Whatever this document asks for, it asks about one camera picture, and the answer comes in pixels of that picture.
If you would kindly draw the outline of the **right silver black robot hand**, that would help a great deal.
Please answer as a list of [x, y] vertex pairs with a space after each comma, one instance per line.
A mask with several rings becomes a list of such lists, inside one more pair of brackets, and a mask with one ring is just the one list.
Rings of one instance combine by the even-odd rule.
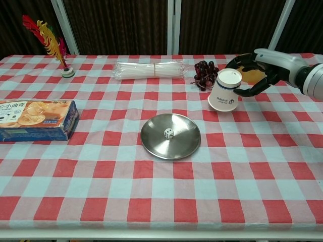
[[265, 77], [252, 88], [234, 90], [235, 94], [242, 97], [258, 95], [279, 81], [297, 88], [300, 78], [305, 77], [311, 69], [308, 63], [300, 57], [265, 48], [258, 48], [253, 53], [239, 55], [226, 67], [236, 70], [241, 67], [243, 71], [259, 70], [265, 73]]

